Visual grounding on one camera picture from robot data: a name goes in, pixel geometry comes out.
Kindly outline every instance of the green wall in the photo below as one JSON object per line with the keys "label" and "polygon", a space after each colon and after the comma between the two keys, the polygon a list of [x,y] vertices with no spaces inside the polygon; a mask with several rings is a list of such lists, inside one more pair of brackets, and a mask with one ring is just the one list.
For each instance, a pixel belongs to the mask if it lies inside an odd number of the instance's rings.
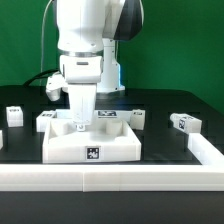
{"label": "green wall", "polygon": [[[0,84],[40,71],[42,16],[48,0],[1,0]],[[120,43],[127,87],[187,90],[224,114],[224,1],[143,0],[143,31]],[[57,66],[57,32],[47,18],[45,69]]]}

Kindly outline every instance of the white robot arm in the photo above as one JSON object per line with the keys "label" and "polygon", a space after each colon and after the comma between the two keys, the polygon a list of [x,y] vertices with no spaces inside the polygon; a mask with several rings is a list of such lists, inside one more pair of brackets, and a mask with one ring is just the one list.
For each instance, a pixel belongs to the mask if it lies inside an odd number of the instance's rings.
{"label": "white robot arm", "polygon": [[82,131],[91,124],[95,108],[97,83],[103,70],[103,38],[132,39],[142,28],[142,3],[141,0],[55,0],[54,4],[63,78],[55,78],[56,84],[49,79],[46,92],[51,100],[57,100],[60,87],[67,87],[72,119]]}

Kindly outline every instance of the white platform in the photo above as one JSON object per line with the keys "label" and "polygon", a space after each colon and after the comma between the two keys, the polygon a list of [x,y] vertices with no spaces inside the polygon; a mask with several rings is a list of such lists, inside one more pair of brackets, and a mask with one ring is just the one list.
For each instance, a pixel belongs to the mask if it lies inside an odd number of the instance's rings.
{"label": "white platform", "polygon": [[140,157],[140,141],[117,116],[95,111],[93,123],[84,132],[78,132],[72,120],[64,118],[52,118],[46,128],[43,163],[135,161]]}

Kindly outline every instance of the black table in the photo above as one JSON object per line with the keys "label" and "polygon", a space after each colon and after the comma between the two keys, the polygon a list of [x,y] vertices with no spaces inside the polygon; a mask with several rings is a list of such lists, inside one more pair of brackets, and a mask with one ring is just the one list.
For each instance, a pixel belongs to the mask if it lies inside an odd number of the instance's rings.
{"label": "black table", "polygon": [[[39,87],[0,87],[0,163],[41,164],[43,134],[36,117],[68,108],[67,95],[50,102]],[[21,106],[24,127],[8,128],[5,108]],[[145,130],[136,131],[142,158],[122,164],[200,164],[187,149],[188,135],[172,128],[172,113],[203,121],[202,135],[224,150],[224,116],[193,94],[175,90],[132,90],[97,100],[96,109],[146,110]],[[0,192],[0,223],[222,223],[223,192]]]}

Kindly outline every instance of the white container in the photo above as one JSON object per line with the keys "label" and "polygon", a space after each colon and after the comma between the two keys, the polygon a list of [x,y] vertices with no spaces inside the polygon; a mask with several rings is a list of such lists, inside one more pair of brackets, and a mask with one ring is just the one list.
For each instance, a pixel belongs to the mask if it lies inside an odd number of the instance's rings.
{"label": "white container", "polygon": [[[95,111],[93,123],[86,126],[86,131],[78,132],[71,119],[52,118],[44,136],[43,163],[140,160],[141,143],[125,120],[118,123],[120,132],[108,132],[113,119],[117,118],[98,117]],[[59,134],[60,124],[63,131]]]}

